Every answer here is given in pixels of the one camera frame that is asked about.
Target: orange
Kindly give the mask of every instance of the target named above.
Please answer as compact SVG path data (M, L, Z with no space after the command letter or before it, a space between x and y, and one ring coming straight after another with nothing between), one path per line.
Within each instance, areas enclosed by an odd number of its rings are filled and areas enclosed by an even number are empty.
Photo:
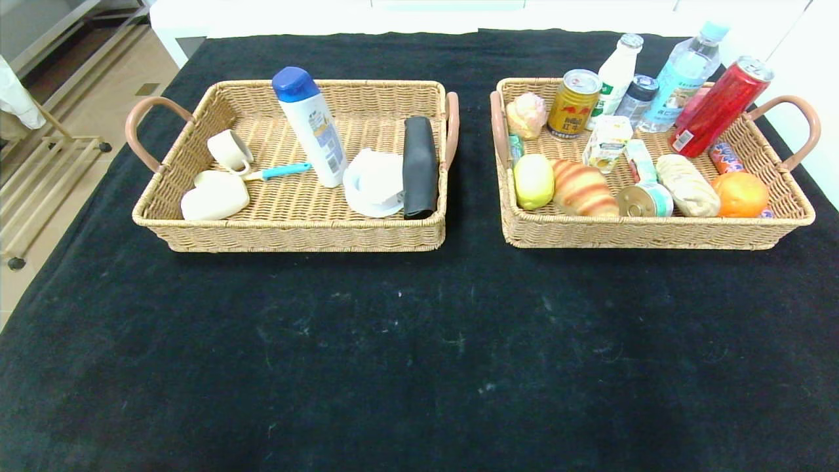
M711 182L720 197L719 216L756 218L769 203L769 189L748 172L729 172Z

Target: table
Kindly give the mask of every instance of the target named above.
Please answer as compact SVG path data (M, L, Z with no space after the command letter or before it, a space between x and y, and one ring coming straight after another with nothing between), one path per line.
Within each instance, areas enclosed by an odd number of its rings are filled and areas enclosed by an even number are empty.
M128 149L0 335L4 470L829 470L839 217L769 251L503 242L488 95L596 69L616 33L213 39L164 95L313 76L460 94L447 239L424 254L176 254ZM645 36L654 74L673 38ZM153 110L153 155L183 123ZM789 155L762 120L769 141Z

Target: toothbrush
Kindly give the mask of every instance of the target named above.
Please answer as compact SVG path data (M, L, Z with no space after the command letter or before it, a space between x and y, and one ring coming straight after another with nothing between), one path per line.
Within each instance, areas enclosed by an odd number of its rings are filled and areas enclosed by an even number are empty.
M312 164L308 162L298 162L297 164L281 165L280 167L272 167L270 169L258 170L251 174L242 177L244 181L266 181L271 177L287 176L288 174L297 174L299 172L306 172L312 168Z

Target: white plastic bottle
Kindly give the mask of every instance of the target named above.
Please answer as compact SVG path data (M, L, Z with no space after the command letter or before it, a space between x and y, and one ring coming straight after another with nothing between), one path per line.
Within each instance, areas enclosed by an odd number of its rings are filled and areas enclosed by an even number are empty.
M615 51L597 72L600 80L603 81L603 86L597 105L591 111L591 118L588 119L586 129L593 130L599 117L612 115L618 109L623 94L627 92L629 84L635 77L635 60L642 47L644 47L644 38L637 34L626 33L621 36Z
M670 129L696 91L720 66L720 41L728 33L722 24L705 22L695 38L680 42L656 77L659 93L638 122L645 133Z
M347 157L335 120L309 72L285 67L271 81L285 117L322 186L341 184Z

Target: blue toothbrush handle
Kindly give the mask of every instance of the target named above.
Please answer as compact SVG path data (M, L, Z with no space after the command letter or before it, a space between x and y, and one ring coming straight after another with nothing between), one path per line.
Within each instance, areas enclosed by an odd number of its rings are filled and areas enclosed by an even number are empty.
M308 162L298 162L297 164L281 165L280 167L272 167L271 169L262 170L262 178L264 181L266 181L271 177L287 176L288 174L306 172L311 168L312 164Z

